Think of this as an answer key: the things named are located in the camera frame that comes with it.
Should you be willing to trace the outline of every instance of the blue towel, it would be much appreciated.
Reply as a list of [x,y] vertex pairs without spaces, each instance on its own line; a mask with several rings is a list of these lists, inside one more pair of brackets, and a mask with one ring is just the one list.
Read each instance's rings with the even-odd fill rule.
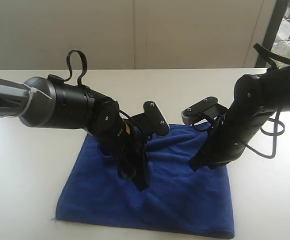
[[154,136],[146,145],[150,187],[139,192],[118,177],[112,157],[87,136],[59,197],[56,219],[232,239],[226,167],[193,172],[188,165],[206,137],[191,126],[175,124],[167,136]]

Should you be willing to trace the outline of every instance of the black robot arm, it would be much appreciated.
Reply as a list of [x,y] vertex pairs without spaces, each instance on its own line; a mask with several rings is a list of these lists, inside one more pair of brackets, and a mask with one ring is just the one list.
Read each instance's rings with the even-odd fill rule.
[[[203,166],[223,166],[239,158],[245,148],[265,158],[275,157],[277,136],[285,128],[279,115],[290,111],[290,66],[278,69],[270,58],[288,64],[290,59],[277,56],[259,45],[255,48],[272,66],[264,74],[243,75],[235,84],[234,101],[229,109],[218,104],[217,98],[208,97],[182,112],[186,125],[203,119],[211,124],[208,129],[203,129],[208,131],[206,142],[189,161],[194,171]],[[266,121],[274,122],[273,133],[262,129]],[[283,127],[283,131],[278,132],[278,125]],[[271,155],[262,154],[248,145],[259,130],[273,137]]]
[[[70,57],[74,52],[80,55],[83,66],[76,86],[66,84],[72,77]],[[159,108],[148,101],[143,105],[144,113],[128,116],[117,101],[82,84],[87,71],[82,52],[71,51],[66,61],[68,79],[49,75],[32,77],[22,84],[0,79],[0,116],[19,117],[28,127],[84,129],[114,157],[120,178],[131,179],[140,191],[148,188],[145,145],[152,134],[169,133]]]

